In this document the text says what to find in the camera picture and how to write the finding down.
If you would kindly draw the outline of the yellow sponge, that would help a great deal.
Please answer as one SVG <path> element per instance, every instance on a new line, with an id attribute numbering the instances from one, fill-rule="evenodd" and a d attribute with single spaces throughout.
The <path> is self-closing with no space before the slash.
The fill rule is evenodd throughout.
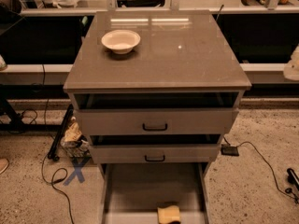
<path id="1" fill-rule="evenodd" d="M 170 205 L 167 207 L 159 207 L 157 209 L 159 224 L 180 224 L 179 207 Z"/>

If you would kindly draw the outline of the blue tape cross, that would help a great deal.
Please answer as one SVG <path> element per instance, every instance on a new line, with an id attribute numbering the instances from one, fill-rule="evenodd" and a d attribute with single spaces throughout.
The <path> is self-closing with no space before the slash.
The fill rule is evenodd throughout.
<path id="1" fill-rule="evenodd" d="M 82 168 L 88 163 L 89 160 L 90 157 L 85 157 L 82 159 L 74 158 L 72 160 L 74 171 L 65 180 L 64 182 L 65 186 L 68 186 L 75 178 L 78 179 L 79 183 L 83 183 L 85 181 L 85 177 L 82 173 Z"/>

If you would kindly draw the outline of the black leaning bar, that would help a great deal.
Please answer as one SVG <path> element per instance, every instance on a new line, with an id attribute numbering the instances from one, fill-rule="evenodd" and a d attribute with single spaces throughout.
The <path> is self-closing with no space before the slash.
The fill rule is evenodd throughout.
<path id="1" fill-rule="evenodd" d="M 61 139 L 64 136 L 64 132 L 67 128 L 67 124 L 68 124 L 69 120 L 71 119 L 72 115 L 73 115 L 73 106 L 69 105 L 64 114 L 62 124 L 60 125 L 58 132 L 56 133 L 55 138 L 50 147 L 50 150 L 48 153 L 49 160 L 53 160 L 53 161 L 59 160 L 59 156 L 57 155 L 57 149 L 58 149 Z"/>

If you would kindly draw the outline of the black cylinder device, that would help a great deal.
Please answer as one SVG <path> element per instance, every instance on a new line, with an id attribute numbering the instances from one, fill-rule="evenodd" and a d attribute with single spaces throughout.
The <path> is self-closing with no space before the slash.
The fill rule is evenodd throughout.
<path id="1" fill-rule="evenodd" d="M 292 168 L 287 169 L 288 181 L 296 186 L 299 190 L 299 177 Z"/>

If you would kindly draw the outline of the top grey drawer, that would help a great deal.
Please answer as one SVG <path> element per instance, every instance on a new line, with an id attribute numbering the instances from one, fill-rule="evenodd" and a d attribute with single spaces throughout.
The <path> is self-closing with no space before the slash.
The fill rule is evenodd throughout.
<path id="1" fill-rule="evenodd" d="M 87 135 L 224 134 L 238 115 L 233 108 L 84 109 L 74 112 L 79 128 Z M 145 132 L 142 124 L 164 132 Z"/>

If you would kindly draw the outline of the bottom grey drawer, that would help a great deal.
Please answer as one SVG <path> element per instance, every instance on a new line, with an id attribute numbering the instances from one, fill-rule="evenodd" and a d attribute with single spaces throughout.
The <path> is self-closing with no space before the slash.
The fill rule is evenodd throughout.
<path id="1" fill-rule="evenodd" d="M 180 224 L 210 224 L 199 163 L 111 164 L 100 224 L 159 224 L 157 209 L 176 205 Z"/>

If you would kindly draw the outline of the grey drawer cabinet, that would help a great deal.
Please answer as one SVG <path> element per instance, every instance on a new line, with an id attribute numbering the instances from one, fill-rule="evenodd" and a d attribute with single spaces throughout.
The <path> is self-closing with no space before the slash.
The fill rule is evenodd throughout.
<path id="1" fill-rule="evenodd" d="M 116 54 L 101 43 L 131 30 L 140 43 Z M 84 109 L 237 108 L 249 79 L 207 11 L 100 11 L 64 89 Z"/>

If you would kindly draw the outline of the grey drawer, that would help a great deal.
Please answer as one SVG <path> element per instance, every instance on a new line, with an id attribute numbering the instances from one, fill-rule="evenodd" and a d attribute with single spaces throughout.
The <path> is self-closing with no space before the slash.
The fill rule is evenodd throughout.
<path id="1" fill-rule="evenodd" d="M 233 108 L 84 109 L 74 112 L 79 128 L 87 135 L 224 134 L 238 115 Z M 164 132 L 145 132 L 142 124 Z"/>
<path id="2" fill-rule="evenodd" d="M 150 163 L 144 156 L 165 162 L 214 161 L 220 149 L 220 134 L 98 136 L 90 147 L 96 163 Z"/>
<path id="3" fill-rule="evenodd" d="M 111 164 L 100 224 L 159 224 L 157 209 L 176 205 L 180 224 L 210 224 L 199 163 Z"/>

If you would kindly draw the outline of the white plastic object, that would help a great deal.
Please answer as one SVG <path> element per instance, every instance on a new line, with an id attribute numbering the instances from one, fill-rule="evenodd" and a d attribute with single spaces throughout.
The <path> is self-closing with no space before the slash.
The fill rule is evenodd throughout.
<path id="1" fill-rule="evenodd" d="M 299 45 L 293 51 L 291 59 L 285 64 L 283 75 L 293 81 L 299 81 Z"/>

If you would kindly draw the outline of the black foot pedal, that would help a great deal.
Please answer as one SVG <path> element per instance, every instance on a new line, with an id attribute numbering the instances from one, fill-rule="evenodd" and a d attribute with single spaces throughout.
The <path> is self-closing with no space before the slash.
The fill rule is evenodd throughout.
<path id="1" fill-rule="evenodd" d="M 238 156 L 239 155 L 237 147 L 232 147 L 232 146 L 222 146 L 221 154 L 226 155 L 226 156 Z"/>

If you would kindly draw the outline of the crumpled paper bag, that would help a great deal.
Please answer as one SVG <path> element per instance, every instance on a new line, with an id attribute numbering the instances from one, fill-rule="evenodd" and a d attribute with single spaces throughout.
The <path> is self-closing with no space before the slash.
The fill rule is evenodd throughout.
<path id="1" fill-rule="evenodd" d="M 77 120 L 72 117 L 66 125 L 60 145 L 68 157 L 89 157 L 89 143 L 80 130 Z"/>

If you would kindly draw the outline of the middle grey drawer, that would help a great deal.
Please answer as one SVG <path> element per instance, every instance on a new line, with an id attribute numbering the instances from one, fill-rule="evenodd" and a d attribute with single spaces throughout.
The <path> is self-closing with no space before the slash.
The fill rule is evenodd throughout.
<path id="1" fill-rule="evenodd" d="M 214 161 L 220 149 L 220 134 L 98 136 L 90 147 L 96 163 L 150 163 L 144 156 L 165 162 Z"/>

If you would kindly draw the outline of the white bowl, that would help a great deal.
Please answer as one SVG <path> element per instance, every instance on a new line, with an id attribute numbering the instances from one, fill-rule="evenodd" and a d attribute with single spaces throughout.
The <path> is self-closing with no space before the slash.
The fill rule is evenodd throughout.
<path id="1" fill-rule="evenodd" d="M 141 41 L 138 33 L 131 30 L 114 30 L 101 38 L 101 43 L 116 54 L 127 54 Z"/>

